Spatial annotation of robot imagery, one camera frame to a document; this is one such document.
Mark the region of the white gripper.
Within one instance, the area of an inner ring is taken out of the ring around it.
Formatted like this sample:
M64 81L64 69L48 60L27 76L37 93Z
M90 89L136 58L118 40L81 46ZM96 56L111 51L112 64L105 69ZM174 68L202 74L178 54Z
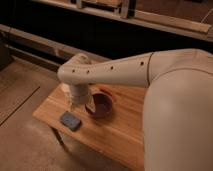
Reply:
M63 92L71 101L69 104L69 112L74 112L76 105L87 104L91 99L91 92L87 84L80 85L63 85Z

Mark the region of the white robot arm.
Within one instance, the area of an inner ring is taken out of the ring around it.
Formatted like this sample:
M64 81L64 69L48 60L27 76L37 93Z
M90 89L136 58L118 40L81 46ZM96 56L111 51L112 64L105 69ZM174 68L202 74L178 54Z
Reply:
M178 49L97 64L77 54L58 78L75 104L89 101L90 83L145 87L145 171L213 171L213 54Z

